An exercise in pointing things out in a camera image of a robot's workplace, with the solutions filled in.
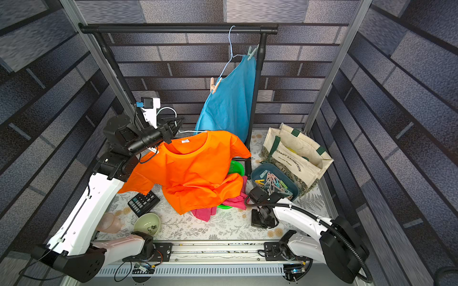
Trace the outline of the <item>white plastic hanger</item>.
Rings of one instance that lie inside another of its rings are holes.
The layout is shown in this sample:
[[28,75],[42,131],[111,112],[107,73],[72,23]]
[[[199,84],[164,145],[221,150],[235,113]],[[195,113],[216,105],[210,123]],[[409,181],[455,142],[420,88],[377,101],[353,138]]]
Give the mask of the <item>white plastic hanger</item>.
[[[157,115],[158,119],[166,119],[166,118],[174,118],[175,119],[175,118],[178,117],[178,113],[172,107],[162,107],[157,111],[156,115]],[[186,136],[197,135],[197,134],[200,134],[200,133],[207,133],[207,131],[195,131],[195,130],[191,130],[191,129],[179,129],[178,132],[177,132],[177,135],[179,137],[186,137]]]

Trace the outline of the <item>pink garment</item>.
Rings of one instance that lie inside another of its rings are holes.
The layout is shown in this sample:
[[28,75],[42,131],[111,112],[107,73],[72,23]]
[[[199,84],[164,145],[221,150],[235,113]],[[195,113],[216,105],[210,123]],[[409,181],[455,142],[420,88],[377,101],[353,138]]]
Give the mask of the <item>pink garment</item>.
[[[245,199],[248,197],[246,194],[246,183],[248,181],[247,176],[242,176],[243,179],[243,184],[242,184],[242,189],[240,191],[240,195],[232,198],[232,199],[227,199],[223,202],[223,206],[225,207],[235,207],[240,210],[246,210],[245,206]],[[196,209],[191,211],[192,215],[200,219],[204,222],[208,222],[212,216],[216,215],[217,213],[217,207],[212,207],[209,209]]]

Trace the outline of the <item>orange garment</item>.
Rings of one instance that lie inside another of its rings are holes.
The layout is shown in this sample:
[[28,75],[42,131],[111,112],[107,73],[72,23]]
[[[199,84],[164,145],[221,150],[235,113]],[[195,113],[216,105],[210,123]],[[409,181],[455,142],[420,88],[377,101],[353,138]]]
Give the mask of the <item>orange garment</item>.
[[155,152],[141,158],[119,193],[146,195],[160,185],[179,215],[217,207],[241,193],[243,178],[228,173],[235,157],[249,158],[251,153],[227,131],[207,131],[161,143]]

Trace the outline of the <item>beige clothespin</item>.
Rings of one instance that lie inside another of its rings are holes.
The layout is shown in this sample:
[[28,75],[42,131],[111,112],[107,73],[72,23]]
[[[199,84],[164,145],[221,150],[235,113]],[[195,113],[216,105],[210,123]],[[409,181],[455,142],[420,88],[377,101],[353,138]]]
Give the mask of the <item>beige clothespin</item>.
[[221,81],[222,81],[221,77],[219,77],[218,79],[216,79],[214,77],[211,78],[211,81],[210,81],[210,92],[211,92],[211,94],[215,94],[215,92],[217,91]]

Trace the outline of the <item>blue t-shirt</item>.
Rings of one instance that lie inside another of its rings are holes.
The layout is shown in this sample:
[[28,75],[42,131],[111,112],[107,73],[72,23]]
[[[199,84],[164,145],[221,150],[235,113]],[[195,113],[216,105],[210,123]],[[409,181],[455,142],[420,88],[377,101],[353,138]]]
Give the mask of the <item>blue t-shirt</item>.
[[246,141],[255,75],[256,59],[244,56],[239,65],[222,78],[215,93],[208,96],[195,130],[227,131]]

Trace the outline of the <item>light blue wire hanger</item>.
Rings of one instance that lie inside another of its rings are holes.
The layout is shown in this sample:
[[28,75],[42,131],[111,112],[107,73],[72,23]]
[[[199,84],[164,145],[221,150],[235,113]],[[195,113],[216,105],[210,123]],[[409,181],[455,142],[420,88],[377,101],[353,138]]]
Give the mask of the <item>light blue wire hanger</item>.
[[219,77],[218,77],[218,80],[217,82],[220,83],[223,78],[224,78],[224,75],[225,75],[225,72],[227,70],[227,68],[229,67],[229,64],[234,64],[234,69],[236,68],[236,64],[234,62],[234,59],[236,58],[240,58],[242,59],[245,55],[244,54],[235,54],[234,51],[233,51],[233,43],[232,43],[232,40],[231,40],[231,35],[232,35],[232,31],[236,28],[237,26],[236,25],[232,25],[229,29],[229,32],[228,32],[228,40],[229,40],[229,60],[228,62],[225,63],[225,66],[222,70],[222,72],[220,73]]

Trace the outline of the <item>white clothespin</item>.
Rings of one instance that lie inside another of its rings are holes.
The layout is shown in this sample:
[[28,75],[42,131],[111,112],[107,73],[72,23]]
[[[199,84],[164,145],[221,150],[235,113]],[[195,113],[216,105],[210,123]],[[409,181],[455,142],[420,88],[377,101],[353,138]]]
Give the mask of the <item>white clothespin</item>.
[[259,45],[257,45],[254,48],[249,46],[249,49],[248,49],[248,52],[247,52],[247,56],[248,56],[247,60],[248,61],[250,61],[254,57],[254,55],[257,53],[258,49],[259,49]]

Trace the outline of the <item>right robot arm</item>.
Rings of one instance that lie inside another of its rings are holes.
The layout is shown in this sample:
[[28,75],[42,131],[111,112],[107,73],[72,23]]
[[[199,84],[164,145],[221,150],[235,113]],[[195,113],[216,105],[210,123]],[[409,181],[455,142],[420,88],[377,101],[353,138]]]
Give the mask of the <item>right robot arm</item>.
[[278,242],[265,243],[258,252],[267,261],[284,262],[285,280],[300,280],[313,263],[320,262],[347,284],[355,280],[373,282],[366,264],[370,251],[343,217],[313,214],[278,193],[268,195],[258,187],[250,191],[244,204],[252,209],[253,226],[267,228],[282,222],[294,227]]

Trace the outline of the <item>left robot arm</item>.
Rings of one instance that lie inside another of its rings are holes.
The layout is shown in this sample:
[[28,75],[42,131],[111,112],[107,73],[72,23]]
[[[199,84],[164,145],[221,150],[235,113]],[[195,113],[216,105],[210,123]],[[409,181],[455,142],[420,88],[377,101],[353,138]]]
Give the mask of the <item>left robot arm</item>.
[[158,127],[138,129],[129,116],[111,118],[104,135],[111,148],[97,162],[86,190],[59,231],[46,244],[36,245],[31,256],[79,282],[88,282],[101,268],[123,260],[148,260],[157,251],[153,237],[144,232],[107,243],[92,242],[114,196],[140,163],[138,155],[161,143],[170,143],[182,126],[183,117],[168,117]]

